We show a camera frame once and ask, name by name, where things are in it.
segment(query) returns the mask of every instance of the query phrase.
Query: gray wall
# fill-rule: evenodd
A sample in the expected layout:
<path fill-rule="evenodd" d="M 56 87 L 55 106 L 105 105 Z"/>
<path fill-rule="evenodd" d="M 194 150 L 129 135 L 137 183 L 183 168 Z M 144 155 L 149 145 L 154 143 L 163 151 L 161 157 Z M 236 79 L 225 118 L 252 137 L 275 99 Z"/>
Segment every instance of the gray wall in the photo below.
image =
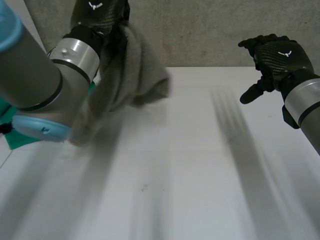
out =
<path fill-rule="evenodd" d="M 25 0 L 44 43 L 69 30 L 74 0 Z M 320 73 L 319 0 L 131 0 L 131 21 L 163 64 L 252 66 L 239 41 L 275 33 L 299 41 Z"/>

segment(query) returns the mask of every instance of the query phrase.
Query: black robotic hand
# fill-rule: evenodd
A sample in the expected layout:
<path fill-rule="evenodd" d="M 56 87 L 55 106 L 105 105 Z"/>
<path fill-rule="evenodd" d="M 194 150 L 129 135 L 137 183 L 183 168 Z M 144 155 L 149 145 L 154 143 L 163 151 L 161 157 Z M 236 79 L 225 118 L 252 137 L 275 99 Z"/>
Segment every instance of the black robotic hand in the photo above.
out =
<path fill-rule="evenodd" d="M 287 36 L 260 35 L 244 40 L 238 46 L 248 49 L 256 70 L 262 73 L 261 79 L 241 96 L 240 102 L 243 104 L 251 103 L 265 91 L 272 92 L 275 89 L 281 92 L 285 100 L 294 87 L 318 77 L 301 45 Z M 287 124 L 295 129 L 299 128 L 285 106 L 282 113 Z"/>

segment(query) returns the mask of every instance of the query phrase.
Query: white table surface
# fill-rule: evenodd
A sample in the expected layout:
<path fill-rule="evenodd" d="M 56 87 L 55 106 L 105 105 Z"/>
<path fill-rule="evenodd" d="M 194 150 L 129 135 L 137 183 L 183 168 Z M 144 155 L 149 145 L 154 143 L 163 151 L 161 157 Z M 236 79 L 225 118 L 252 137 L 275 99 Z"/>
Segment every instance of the white table surface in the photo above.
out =
<path fill-rule="evenodd" d="M 0 138 L 1 240 L 317 240 L 320 158 L 251 67 L 170 68 L 172 96 L 90 146 Z"/>

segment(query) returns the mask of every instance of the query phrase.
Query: logo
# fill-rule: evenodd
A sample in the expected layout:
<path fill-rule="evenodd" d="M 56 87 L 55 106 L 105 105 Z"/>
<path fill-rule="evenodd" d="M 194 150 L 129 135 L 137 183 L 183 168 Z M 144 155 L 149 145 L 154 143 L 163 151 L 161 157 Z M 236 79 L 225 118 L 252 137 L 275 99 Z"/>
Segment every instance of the logo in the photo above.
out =
<path fill-rule="evenodd" d="M 281 54 L 283 56 L 286 56 L 287 58 L 290 56 L 290 54 L 292 54 L 292 51 L 290 51 L 289 53 L 282 53 L 278 51 L 278 54 Z"/>
<path fill-rule="evenodd" d="M 99 3 L 98 5 L 93 5 L 91 2 L 89 2 L 90 7 L 92 7 L 93 10 L 96 10 L 100 7 L 102 7 L 103 3 Z"/>

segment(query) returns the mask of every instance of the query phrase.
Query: gray cloth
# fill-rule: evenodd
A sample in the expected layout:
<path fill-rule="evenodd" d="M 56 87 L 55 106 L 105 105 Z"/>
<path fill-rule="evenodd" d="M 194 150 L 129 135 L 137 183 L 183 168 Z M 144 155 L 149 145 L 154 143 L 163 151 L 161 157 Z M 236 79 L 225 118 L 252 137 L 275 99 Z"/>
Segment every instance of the gray cloth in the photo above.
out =
<path fill-rule="evenodd" d="M 101 81 L 83 103 L 72 127 L 69 141 L 74 145 L 89 142 L 108 114 L 126 105 L 141 107 L 169 95 L 169 74 L 162 67 L 143 35 L 131 24 L 120 25 L 126 48 L 112 57 L 106 44 L 100 58 Z"/>

